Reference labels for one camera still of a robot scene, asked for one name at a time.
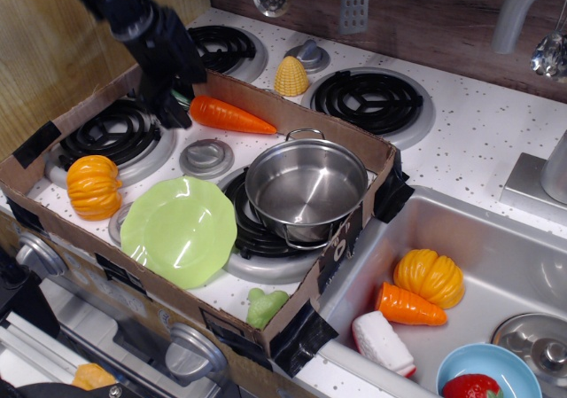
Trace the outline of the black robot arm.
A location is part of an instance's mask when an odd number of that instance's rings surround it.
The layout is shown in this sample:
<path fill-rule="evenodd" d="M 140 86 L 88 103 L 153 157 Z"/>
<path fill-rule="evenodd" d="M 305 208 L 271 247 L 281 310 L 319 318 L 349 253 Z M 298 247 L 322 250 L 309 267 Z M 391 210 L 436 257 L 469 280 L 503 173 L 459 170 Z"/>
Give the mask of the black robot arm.
<path fill-rule="evenodd" d="M 176 99 L 175 85 L 207 79 L 198 48 L 178 14 L 154 0 L 81 0 L 97 20 L 105 20 L 142 70 L 138 102 L 166 129 L 187 129 L 192 121 Z"/>

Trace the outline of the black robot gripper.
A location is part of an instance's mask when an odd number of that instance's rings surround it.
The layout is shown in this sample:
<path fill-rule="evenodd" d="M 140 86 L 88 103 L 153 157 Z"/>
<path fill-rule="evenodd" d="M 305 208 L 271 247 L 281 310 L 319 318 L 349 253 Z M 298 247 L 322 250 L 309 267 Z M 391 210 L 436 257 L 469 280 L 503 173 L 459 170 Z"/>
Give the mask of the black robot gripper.
<path fill-rule="evenodd" d="M 205 82 L 206 68 L 177 13 L 157 5 L 121 9 L 121 41 L 142 69 L 137 99 L 166 129 L 188 129 L 192 121 L 173 95 L 175 79 Z"/>

